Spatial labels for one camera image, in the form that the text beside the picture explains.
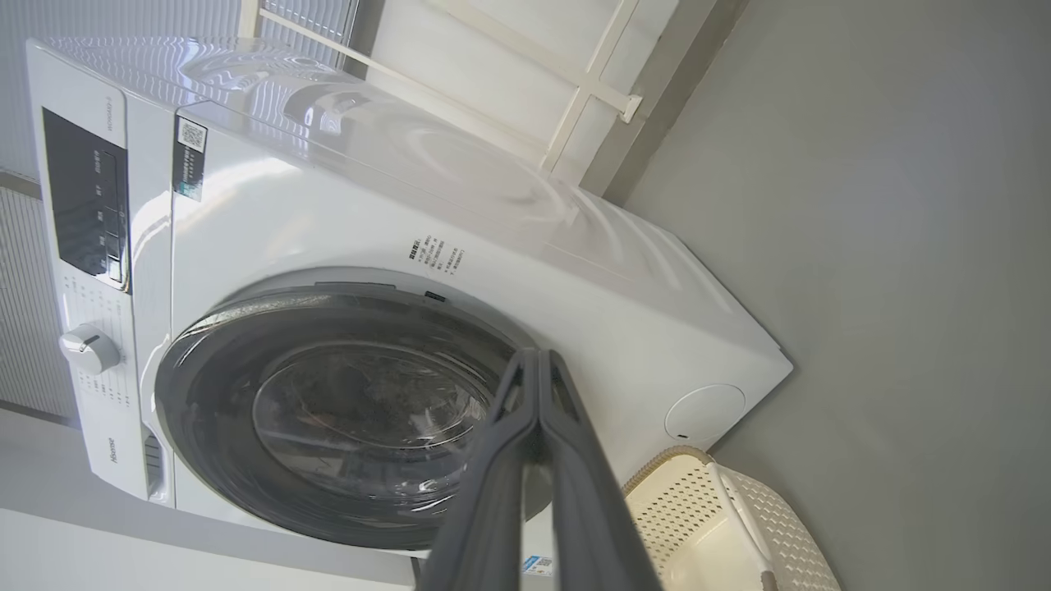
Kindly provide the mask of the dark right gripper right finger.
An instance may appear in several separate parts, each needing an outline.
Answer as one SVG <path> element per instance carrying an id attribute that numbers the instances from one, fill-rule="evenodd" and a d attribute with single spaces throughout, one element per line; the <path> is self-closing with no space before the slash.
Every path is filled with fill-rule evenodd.
<path id="1" fill-rule="evenodd" d="M 538 353 L 541 440 L 554 475 L 556 575 L 562 590 L 660 590 L 566 362 Z"/>

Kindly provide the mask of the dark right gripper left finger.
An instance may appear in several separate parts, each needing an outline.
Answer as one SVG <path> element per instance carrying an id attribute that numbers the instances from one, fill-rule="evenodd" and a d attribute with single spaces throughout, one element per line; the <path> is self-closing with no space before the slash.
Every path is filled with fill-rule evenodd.
<path id="1" fill-rule="evenodd" d="M 507 366 L 418 589 L 521 588 L 526 468 L 541 450 L 538 370 L 535 348 L 519 350 Z"/>

